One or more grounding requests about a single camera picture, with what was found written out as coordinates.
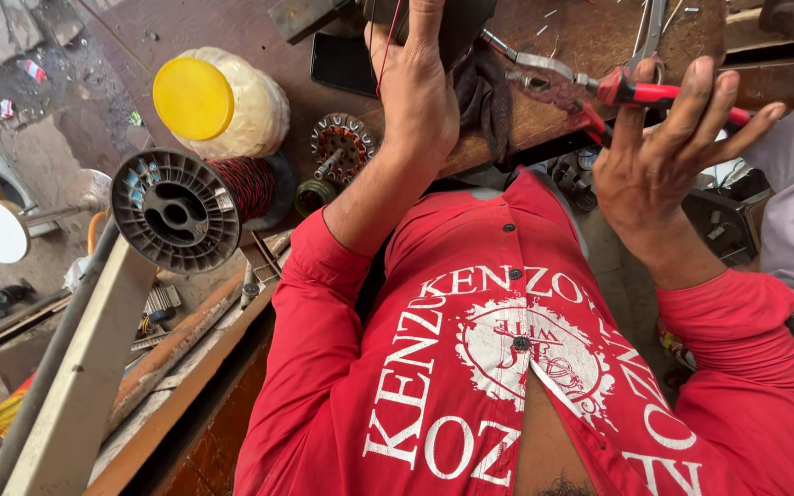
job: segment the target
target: cloth rag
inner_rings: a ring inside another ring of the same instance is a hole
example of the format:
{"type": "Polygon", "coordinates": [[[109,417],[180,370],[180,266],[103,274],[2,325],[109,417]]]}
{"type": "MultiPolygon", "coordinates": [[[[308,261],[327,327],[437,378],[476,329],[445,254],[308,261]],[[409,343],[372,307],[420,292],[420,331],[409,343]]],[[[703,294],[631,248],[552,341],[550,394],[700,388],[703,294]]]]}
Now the cloth rag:
{"type": "Polygon", "coordinates": [[[478,39],[468,56],[455,65],[455,96],[461,113],[461,132],[482,133],[491,160],[508,171],[513,144],[510,129],[513,117],[510,88],[500,55],[488,43],[478,39]]]}

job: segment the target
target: black phone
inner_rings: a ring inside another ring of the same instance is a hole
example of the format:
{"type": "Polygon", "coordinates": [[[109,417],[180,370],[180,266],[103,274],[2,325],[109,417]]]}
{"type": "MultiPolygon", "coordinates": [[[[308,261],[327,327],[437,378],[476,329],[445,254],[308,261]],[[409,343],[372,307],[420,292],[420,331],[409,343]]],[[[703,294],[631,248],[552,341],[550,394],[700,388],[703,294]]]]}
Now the black phone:
{"type": "Polygon", "coordinates": [[[377,81],[362,38],[315,33],[311,76],[316,83],[378,98],[377,81]]]}

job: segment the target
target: red shirt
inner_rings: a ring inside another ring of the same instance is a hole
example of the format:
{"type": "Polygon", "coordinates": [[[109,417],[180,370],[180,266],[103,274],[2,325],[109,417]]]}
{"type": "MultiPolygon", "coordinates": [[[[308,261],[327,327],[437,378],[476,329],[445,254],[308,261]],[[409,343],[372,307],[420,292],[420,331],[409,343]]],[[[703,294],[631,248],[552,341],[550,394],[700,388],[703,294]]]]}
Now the red shirt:
{"type": "Polygon", "coordinates": [[[794,295],[774,277],[658,292],[700,367],[672,410],[533,174],[419,201],[365,326],[369,258],[321,212],[292,243],[238,496],[511,494],[536,373],[603,495],[794,495],[794,295]]]}

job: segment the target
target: hand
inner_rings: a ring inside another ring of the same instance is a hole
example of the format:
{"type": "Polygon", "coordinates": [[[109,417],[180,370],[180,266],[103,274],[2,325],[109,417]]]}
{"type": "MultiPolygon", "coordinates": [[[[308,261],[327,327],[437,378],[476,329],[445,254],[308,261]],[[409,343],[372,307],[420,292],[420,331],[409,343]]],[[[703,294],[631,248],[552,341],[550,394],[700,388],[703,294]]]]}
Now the hand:
{"type": "MultiPolygon", "coordinates": [[[[593,167],[602,214],[663,288],[690,287],[724,271],[694,233],[682,199],[701,170],[739,156],[786,109],[782,103],[767,105],[737,134],[715,141],[737,97],[739,75],[728,71],[714,84],[714,72],[710,57],[692,62],[669,116],[645,137],[644,109],[622,107],[612,149],[601,153],[593,167]],[[692,260],[700,270],[689,265],[692,260]]],[[[633,79],[650,82],[653,76],[654,63],[646,60],[633,79]]]]}
{"type": "Polygon", "coordinates": [[[403,1],[409,1],[409,36],[403,47],[391,40],[384,73],[388,32],[371,23],[366,27],[385,108],[382,149],[399,149],[408,165],[421,165],[436,175],[458,142],[459,131],[458,101],[451,76],[440,62],[438,44],[445,0],[403,1]]]}

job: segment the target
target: metal ruler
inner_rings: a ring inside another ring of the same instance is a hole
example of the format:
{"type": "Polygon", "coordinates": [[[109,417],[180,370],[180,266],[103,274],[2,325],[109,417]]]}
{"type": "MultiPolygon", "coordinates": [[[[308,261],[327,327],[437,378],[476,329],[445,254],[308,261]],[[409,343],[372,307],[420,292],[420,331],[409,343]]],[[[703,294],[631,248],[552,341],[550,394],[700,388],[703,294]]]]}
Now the metal ruler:
{"type": "Polygon", "coordinates": [[[152,346],[155,346],[156,344],[159,344],[160,342],[164,341],[169,335],[170,333],[163,333],[150,338],[138,339],[137,341],[133,342],[132,345],[130,345],[130,351],[137,351],[138,349],[151,348],[152,346]]]}

